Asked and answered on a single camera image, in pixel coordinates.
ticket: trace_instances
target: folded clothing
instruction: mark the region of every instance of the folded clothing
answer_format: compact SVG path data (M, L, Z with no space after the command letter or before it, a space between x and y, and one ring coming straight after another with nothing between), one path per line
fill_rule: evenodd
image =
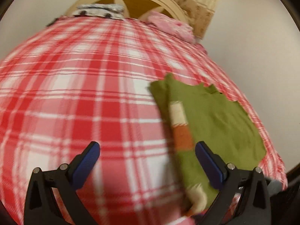
M195 143L205 141L225 163L244 170L252 170L265 156L263 140L246 111L214 85L186 85L167 74L152 82L150 91L172 126L176 160L192 203L189 215L208 208L218 194L196 158Z
M169 18L164 14L151 11L146 23L164 33L188 43L194 44L196 42L193 34L193 28L191 26L176 19Z
M124 7L120 4L82 4L72 13L73 16L93 16L124 20Z

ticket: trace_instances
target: mattress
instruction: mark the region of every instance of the mattress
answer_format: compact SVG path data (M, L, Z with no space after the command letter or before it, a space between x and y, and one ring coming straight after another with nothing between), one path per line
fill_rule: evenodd
M267 151L259 166L287 186L256 112L200 44L135 19L66 18L0 62L0 199L15 221L23 223L32 170L69 163L93 140L101 155L77 193L98 224L192 224L180 216L172 134L148 90L168 72L238 101Z

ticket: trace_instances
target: orange patch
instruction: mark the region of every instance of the orange patch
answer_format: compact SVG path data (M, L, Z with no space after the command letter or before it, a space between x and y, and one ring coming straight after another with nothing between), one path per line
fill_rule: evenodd
M194 149L194 141L188 125L179 125L172 127L175 150L189 151Z

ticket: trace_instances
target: folded pink cloth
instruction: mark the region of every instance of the folded pink cloth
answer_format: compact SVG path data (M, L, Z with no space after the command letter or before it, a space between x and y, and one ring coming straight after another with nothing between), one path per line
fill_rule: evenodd
M178 39L193 44L195 43L193 28L191 26L178 20L171 19L164 14L151 11L146 20L146 23Z

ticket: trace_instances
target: gray and white folded cloth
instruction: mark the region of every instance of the gray and white folded cloth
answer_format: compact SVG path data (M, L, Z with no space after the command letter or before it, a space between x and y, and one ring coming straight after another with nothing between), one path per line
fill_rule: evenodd
M124 20L124 7L120 4L82 4L72 13L73 16L86 15Z

